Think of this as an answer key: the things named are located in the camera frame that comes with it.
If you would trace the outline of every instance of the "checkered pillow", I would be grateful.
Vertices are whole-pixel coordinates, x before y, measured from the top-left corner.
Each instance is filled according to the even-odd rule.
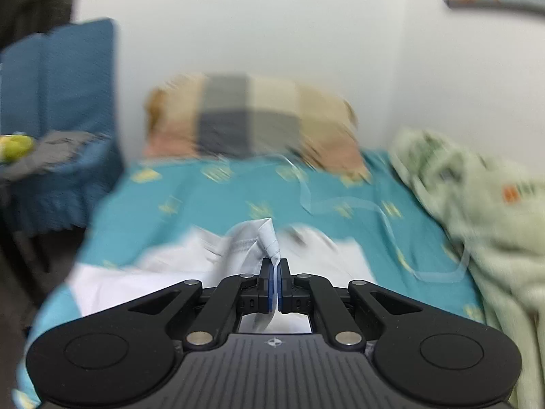
[[[350,105],[310,86],[249,75],[181,76],[152,92],[148,111],[146,157],[296,152],[317,167],[368,176]]]

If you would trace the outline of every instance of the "white fabric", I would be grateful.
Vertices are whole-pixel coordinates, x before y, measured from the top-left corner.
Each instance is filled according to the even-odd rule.
[[[231,228],[225,237],[194,227],[177,244],[149,249],[134,267],[108,269],[77,264],[66,282],[82,316],[189,278],[200,280],[203,287],[214,287],[226,276],[258,274],[264,257],[269,257],[275,266],[280,256],[288,258],[292,274],[321,275],[335,287],[347,287],[356,278],[374,282],[353,238],[333,241],[322,232],[301,225],[287,228],[277,239],[272,225],[270,218],[246,221]],[[308,333],[311,330],[306,316],[276,312],[244,317],[240,331]]]

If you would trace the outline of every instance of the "bed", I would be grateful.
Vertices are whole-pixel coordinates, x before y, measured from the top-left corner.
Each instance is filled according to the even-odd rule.
[[[191,226],[224,234],[239,222],[272,217],[275,229],[306,224],[332,239],[353,237],[381,286],[481,321],[480,299],[469,273],[456,283],[426,283],[413,275],[413,271],[451,273],[457,269],[457,259],[440,225],[397,179],[388,154],[365,151],[363,156],[372,183],[296,163],[313,201],[340,199],[330,212],[315,216],[301,206],[299,180],[279,158],[135,163],[96,211],[76,263],[122,269],[134,264],[147,248],[176,241]],[[396,256],[380,214],[351,208],[342,200],[347,196],[382,208],[405,263]],[[79,317],[70,289],[59,286],[40,309],[27,347],[51,327]],[[15,402],[20,407],[37,402],[24,362],[18,367],[17,379]]]

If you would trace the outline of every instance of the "green blanket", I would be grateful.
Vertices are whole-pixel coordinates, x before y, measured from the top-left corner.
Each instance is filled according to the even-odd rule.
[[[400,132],[390,157],[450,238],[465,245],[487,323],[520,349],[511,403],[545,407],[545,180],[428,131]]]

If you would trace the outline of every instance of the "orange patch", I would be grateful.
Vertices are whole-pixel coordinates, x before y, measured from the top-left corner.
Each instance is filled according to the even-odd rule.
[[[505,186],[503,188],[503,200],[506,203],[516,203],[520,201],[520,194],[514,185]]]

